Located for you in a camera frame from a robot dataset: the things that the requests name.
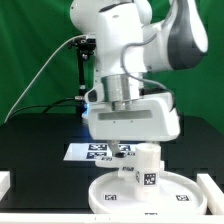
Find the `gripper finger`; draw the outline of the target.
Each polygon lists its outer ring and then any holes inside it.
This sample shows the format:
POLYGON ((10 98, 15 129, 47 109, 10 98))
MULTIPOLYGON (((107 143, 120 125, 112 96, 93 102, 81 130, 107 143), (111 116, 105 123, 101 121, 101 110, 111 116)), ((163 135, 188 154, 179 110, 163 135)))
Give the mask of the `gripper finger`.
POLYGON ((112 155, 114 157, 117 157, 117 158, 124 158, 125 157, 125 154, 120 151, 118 140, 111 140, 109 142, 109 148, 111 149, 112 155))

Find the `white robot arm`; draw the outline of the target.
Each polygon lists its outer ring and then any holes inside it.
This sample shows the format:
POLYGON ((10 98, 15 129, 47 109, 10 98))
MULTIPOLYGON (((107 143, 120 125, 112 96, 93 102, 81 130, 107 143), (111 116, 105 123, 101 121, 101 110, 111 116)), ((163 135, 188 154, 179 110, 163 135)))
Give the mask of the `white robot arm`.
POLYGON ((91 137, 106 140, 116 157, 121 141, 169 141, 180 133, 171 90, 146 72, 191 69, 208 50, 195 0, 169 0, 166 17, 154 23, 148 0, 73 0, 70 18, 92 47, 91 137))

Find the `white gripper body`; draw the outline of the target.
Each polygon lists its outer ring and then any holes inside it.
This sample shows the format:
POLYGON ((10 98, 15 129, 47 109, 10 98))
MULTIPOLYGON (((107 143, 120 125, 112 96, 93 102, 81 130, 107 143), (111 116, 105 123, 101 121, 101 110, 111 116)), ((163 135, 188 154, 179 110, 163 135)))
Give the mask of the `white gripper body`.
POLYGON ((128 109, 110 103, 89 106, 88 124, 95 140, 170 141, 180 134, 179 117, 169 92, 145 95, 128 109))

